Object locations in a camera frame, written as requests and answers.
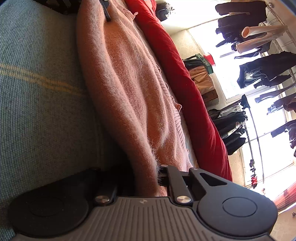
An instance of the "curtain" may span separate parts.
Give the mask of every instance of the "curtain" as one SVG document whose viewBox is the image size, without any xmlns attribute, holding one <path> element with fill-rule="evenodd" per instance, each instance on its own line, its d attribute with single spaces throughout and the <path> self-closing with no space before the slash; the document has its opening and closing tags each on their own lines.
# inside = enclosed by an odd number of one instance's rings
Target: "curtain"
<svg viewBox="0 0 296 241">
<path fill-rule="evenodd" d="M 285 210 L 296 202 L 296 182 L 294 182 L 288 189 L 277 196 L 273 201 L 278 209 L 278 212 Z"/>
</svg>

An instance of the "wall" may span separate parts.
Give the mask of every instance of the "wall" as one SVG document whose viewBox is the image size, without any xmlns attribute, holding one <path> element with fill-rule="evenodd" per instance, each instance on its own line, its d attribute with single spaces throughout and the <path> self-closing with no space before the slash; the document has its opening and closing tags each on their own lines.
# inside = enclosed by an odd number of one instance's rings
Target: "wall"
<svg viewBox="0 0 296 241">
<path fill-rule="evenodd" d="M 271 232 L 276 241 L 292 241 L 296 237 L 296 217 L 292 216 L 293 212 L 296 212 L 296 206 L 279 214 Z"/>
<path fill-rule="evenodd" d="M 231 156 L 228 156 L 228 159 L 232 172 L 232 181 L 238 185 L 244 186 L 244 168 L 240 151 L 237 150 Z"/>
<path fill-rule="evenodd" d="M 202 53 L 202 50 L 198 47 L 187 30 L 177 32 L 171 35 L 171 38 L 182 59 L 188 58 L 197 53 Z"/>
</svg>

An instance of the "hanging clothes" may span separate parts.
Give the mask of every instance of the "hanging clothes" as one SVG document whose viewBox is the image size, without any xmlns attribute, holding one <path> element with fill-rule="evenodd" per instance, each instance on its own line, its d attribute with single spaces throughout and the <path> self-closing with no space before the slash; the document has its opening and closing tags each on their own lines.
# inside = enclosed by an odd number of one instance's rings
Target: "hanging clothes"
<svg viewBox="0 0 296 241">
<path fill-rule="evenodd" d="M 234 59 L 237 59 L 237 58 L 251 58 L 251 57 L 255 57 L 261 53 L 264 53 L 264 52 L 267 52 L 269 51 L 270 49 L 270 44 L 271 44 L 271 41 L 268 42 L 268 43 L 265 43 L 263 44 L 262 46 L 260 46 L 259 48 L 257 48 L 257 50 L 253 53 L 248 53 L 248 54 L 244 54 L 244 55 L 240 55 L 240 56 L 236 56 L 234 57 Z"/>
<path fill-rule="evenodd" d="M 262 78 L 261 81 L 259 81 L 258 83 L 254 84 L 254 87 L 257 88 L 259 86 L 276 86 L 279 85 L 281 83 L 283 83 L 284 81 L 288 80 L 289 78 L 291 78 L 291 75 L 279 75 L 277 77 L 275 77 L 273 80 L 269 81 L 267 78 Z"/>
<path fill-rule="evenodd" d="M 218 43 L 216 47 L 220 47 L 226 43 L 242 43 L 256 38 L 257 36 L 250 36 L 247 39 L 244 39 L 241 36 L 241 32 L 244 27 L 258 26 L 259 23 L 264 22 L 267 18 L 265 9 L 266 3 L 263 1 L 255 1 L 253 3 L 229 2 L 218 4 L 215 8 L 220 15 L 228 14 L 228 12 L 233 9 L 251 10 L 250 12 L 244 11 L 241 14 L 235 14 L 218 19 L 218 28 L 216 29 L 216 33 L 222 33 L 224 40 Z"/>
<path fill-rule="evenodd" d="M 229 137 L 224 138 L 223 142 L 227 148 L 228 145 L 236 141 L 239 137 L 241 137 L 242 134 L 246 132 L 246 129 L 243 128 L 243 125 L 239 127 L 235 132 L 233 132 Z"/>
<path fill-rule="evenodd" d="M 241 127 L 248 117 L 245 111 L 231 112 L 226 116 L 214 119 L 213 123 L 216 126 L 219 135 L 222 139 L 229 137 L 239 127 Z"/>
<path fill-rule="evenodd" d="M 266 77 L 269 81 L 296 65 L 296 54 L 283 51 L 240 65 L 237 83 L 242 89 Z"/>
<path fill-rule="evenodd" d="M 271 136 L 275 137 L 283 132 L 289 133 L 290 147 L 294 149 L 294 147 L 296 146 L 296 120 L 289 121 L 281 127 L 275 129 L 271 132 Z"/>
<path fill-rule="evenodd" d="M 280 95 L 281 93 L 285 92 L 286 90 L 288 90 L 290 88 L 293 88 L 295 85 L 296 84 L 294 83 L 294 84 L 291 84 L 290 86 L 288 86 L 286 88 L 279 89 L 279 90 L 276 90 L 276 91 L 271 91 L 271 92 L 268 92 L 268 93 L 264 93 L 264 94 L 260 95 L 258 98 L 255 98 L 255 102 L 260 103 L 261 101 L 263 101 L 265 99 L 276 97 L 276 96 Z"/>
<path fill-rule="evenodd" d="M 253 2 L 226 2 L 216 5 L 215 9 L 220 15 L 230 12 L 248 12 L 254 15 L 263 15 L 266 19 L 266 3 L 264 1 Z"/>
<path fill-rule="evenodd" d="M 289 104 L 285 105 L 284 104 L 284 108 L 286 111 L 296 111 L 296 98 L 293 98 Z"/>
<path fill-rule="evenodd" d="M 227 154 L 229 156 L 232 155 L 236 150 L 241 148 L 241 146 L 245 143 L 246 139 L 240 138 L 242 134 L 244 134 L 245 132 L 246 132 L 246 129 L 243 128 L 243 125 L 242 125 L 235 132 L 233 132 L 229 137 L 223 139 L 223 142 L 227 149 Z"/>
<path fill-rule="evenodd" d="M 223 36 L 225 36 L 226 34 L 230 33 L 241 33 L 246 25 L 258 26 L 259 23 L 265 20 L 266 17 L 264 16 L 250 15 L 246 13 L 226 16 L 218 19 L 218 28 L 216 29 L 216 34 L 222 33 Z"/>
<path fill-rule="evenodd" d="M 271 106 L 278 108 L 282 105 L 288 105 L 291 102 L 291 100 L 295 97 L 296 97 L 296 93 L 294 93 L 292 95 L 288 95 L 284 98 L 281 98 L 281 99 L 275 101 Z"/>
<path fill-rule="evenodd" d="M 284 108 L 283 106 L 280 106 L 280 107 L 271 106 L 271 107 L 267 108 L 267 115 L 271 114 L 273 112 L 276 112 L 278 110 L 281 110 L 283 108 Z"/>
<path fill-rule="evenodd" d="M 279 128 L 275 129 L 274 131 L 272 131 L 270 134 L 272 137 L 276 137 L 277 135 L 283 133 L 286 130 L 286 127 L 292 125 L 292 124 L 296 124 L 296 120 L 291 120 L 285 124 L 283 124 L 282 126 L 280 126 Z"/>
<path fill-rule="evenodd" d="M 244 41 L 243 43 L 236 44 L 237 51 L 239 53 L 244 53 L 263 44 L 270 42 L 273 39 L 277 39 L 282 36 L 283 33 L 287 30 L 288 26 L 286 25 L 276 25 L 276 26 L 251 26 L 245 27 L 242 31 L 242 36 L 244 38 L 260 33 L 267 33 L 263 37 L 251 39 Z"/>
<path fill-rule="evenodd" d="M 233 143 L 231 143 L 230 145 L 228 145 L 226 147 L 227 154 L 229 156 L 231 156 L 235 151 L 237 151 L 238 149 L 240 149 L 245 142 L 246 142 L 246 138 L 244 138 L 244 137 L 238 138 L 236 141 L 234 141 Z"/>
</svg>

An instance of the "red cushion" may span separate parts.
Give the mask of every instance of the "red cushion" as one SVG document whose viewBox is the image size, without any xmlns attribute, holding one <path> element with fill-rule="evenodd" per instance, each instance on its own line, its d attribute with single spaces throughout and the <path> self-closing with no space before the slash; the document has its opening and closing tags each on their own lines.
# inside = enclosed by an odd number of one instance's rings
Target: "red cushion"
<svg viewBox="0 0 296 241">
<path fill-rule="evenodd" d="M 169 85 L 182 105 L 194 153 L 200 168 L 232 181 L 227 151 L 210 119 L 202 97 L 168 33 L 157 21 L 155 0 L 125 0 L 154 51 Z"/>
</svg>

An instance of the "silver screw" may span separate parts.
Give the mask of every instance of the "silver screw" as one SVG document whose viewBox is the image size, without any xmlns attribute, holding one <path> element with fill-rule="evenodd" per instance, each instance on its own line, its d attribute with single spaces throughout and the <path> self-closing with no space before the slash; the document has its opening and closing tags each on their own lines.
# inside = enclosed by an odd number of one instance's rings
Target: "silver screw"
<svg viewBox="0 0 296 241">
<path fill-rule="evenodd" d="M 97 203 L 106 203 L 110 201 L 110 198 L 107 196 L 96 196 L 94 199 Z"/>
<path fill-rule="evenodd" d="M 191 198 L 187 197 L 187 196 L 177 197 L 177 202 L 179 202 L 179 203 L 189 203 L 190 201 L 191 201 Z"/>
</svg>

